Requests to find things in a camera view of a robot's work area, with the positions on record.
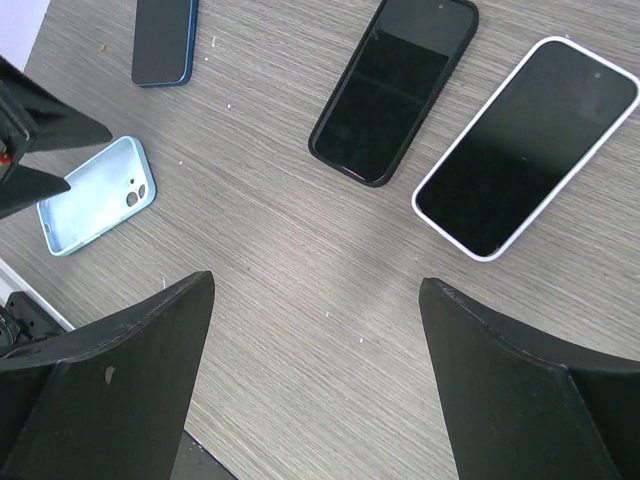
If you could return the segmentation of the light blue phone case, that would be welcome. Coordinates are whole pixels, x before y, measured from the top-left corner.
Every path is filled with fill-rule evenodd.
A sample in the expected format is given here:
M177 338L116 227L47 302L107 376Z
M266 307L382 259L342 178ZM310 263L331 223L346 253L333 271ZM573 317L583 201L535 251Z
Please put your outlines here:
M70 189L37 204L49 252L67 256L149 206L156 185L142 143L122 136L65 177Z

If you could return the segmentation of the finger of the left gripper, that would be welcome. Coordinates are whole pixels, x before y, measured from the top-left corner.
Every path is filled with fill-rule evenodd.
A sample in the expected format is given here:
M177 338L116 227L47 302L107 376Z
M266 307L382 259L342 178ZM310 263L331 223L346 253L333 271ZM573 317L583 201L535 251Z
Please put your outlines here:
M70 189L69 183L62 177L25 166L16 166L1 181L0 218L6 218Z
M1 60L1 141L11 155L106 143L112 133Z

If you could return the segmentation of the dark blue phone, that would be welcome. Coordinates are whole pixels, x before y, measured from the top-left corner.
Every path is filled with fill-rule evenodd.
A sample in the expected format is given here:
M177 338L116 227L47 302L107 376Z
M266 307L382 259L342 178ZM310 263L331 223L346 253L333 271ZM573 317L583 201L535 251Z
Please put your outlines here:
M131 80L142 88L186 84L192 72L198 0L138 0Z

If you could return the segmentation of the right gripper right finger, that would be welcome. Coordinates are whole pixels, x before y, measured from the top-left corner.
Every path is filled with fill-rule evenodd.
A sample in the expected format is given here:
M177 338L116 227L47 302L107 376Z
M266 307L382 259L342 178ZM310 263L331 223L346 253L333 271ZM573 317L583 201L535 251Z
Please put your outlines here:
M639 365L559 339L437 278L419 307L462 479L635 479Z

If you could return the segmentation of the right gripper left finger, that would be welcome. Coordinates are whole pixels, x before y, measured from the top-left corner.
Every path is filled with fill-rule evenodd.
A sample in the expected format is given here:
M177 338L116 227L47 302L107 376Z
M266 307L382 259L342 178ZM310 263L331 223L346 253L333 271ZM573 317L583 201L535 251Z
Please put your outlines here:
M1 309L1 475L167 479L215 298L208 271L67 331L27 294Z

